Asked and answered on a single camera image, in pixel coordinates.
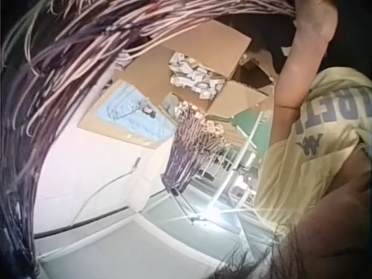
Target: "black wall trim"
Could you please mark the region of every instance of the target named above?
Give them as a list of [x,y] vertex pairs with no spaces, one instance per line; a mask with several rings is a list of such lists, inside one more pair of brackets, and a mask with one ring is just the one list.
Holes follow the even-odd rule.
[[[165,189],[153,194],[150,196],[150,199],[161,194],[162,192],[164,192]],[[97,217],[94,217],[92,219],[89,219],[89,220],[85,220],[85,221],[82,221],[82,222],[79,222],[79,223],[76,223],[76,224],[73,224],[72,226],[66,226],[66,227],[62,227],[62,228],[57,228],[55,230],[51,230],[51,231],[45,231],[45,232],[41,232],[41,233],[38,233],[38,234],[34,234],[34,239],[41,239],[41,238],[45,238],[45,237],[51,237],[53,235],[56,235],[56,234],[61,234],[61,233],[65,233],[66,231],[70,231],[70,230],[73,230],[75,228],[80,228],[82,226],[85,226],[87,224],[91,224],[93,222],[96,222],[96,221],[99,221],[103,218],[106,218],[106,217],[109,217],[111,215],[114,215],[116,213],[119,213],[119,212],[122,212],[122,211],[125,211],[129,209],[129,206],[124,206],[123,208],[118,208],[118,209],[115,209],[111,212],[107,212],[103,215],[100,215],[100,216],[97,216]]]

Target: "shirt logo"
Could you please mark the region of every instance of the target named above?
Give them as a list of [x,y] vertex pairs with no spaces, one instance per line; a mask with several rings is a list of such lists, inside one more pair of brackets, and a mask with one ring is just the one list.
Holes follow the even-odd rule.
[[318,134],[318,137],[315,138],[313,135],[310,135],[308,137],[304,137],[302,142],[296,142],[296,144],[302,148],[303,153],[305,153],[306,156],[309,156],[310,154],[315,156],[318,151],[318,147],[320,146],[319,143],[322,136],[323,134]]

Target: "drawing on blue paper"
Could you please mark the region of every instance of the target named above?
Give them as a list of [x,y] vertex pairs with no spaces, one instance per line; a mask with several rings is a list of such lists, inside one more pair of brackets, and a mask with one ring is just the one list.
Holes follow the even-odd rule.
[[97,114],[100,119],[152,142],[169,139],[175,130],[173,124],[128,83],[123,83],[98,108]]

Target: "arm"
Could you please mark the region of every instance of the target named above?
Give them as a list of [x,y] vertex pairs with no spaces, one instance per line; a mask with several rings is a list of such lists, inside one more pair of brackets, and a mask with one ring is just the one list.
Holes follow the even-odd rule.
[[289,137],[337,26],[330,0],[297,0],[296,12],[292,49],[275,87],[269,146]]

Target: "open cardboard box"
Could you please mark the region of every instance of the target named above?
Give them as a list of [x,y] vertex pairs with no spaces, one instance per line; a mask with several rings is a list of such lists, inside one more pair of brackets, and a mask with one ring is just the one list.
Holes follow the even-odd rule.
[[[135,86],[155,106],[172,92],[208,114],[231,117],[267,98],[239,82],[239,60],[250,42],[249,37],[211,20],[154,47],[117,75]],[[190,89],[170,84],[172,72],[168,64],[175,52],[194,58],[203,67],[227,79],[214,100],[199,99]]]

